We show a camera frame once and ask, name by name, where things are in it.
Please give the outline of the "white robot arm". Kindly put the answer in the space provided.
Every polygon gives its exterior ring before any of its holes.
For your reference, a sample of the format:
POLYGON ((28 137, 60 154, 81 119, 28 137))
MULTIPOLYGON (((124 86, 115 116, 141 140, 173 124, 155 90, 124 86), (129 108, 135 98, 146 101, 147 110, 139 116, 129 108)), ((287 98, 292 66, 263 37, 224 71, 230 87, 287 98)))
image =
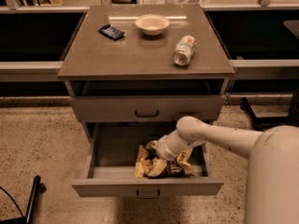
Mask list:
POLYGON ((147 144, 171 161, 205 142, 249 161, 244 224, 299 224, 299 128, 282 125, 265 132, 206 124, 194 117, 147 144))

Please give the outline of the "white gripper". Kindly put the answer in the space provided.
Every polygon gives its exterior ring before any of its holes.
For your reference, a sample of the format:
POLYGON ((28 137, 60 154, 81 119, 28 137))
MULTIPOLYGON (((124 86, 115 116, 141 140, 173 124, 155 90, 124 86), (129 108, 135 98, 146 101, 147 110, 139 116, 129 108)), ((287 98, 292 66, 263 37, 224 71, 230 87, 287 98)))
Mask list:
POLYGON ((203 145, 206 139, 202 136, 196 136, 191 133, 180 133, 173 131, 163 136, 158 141, 153 140, 145 145, 145 149, 155 149, 157 155, 161 158, 154 158, 152 168, 148 172, 149 177, 159 176, 167 166, 167 161, 176 158, 180 152, 203 145))

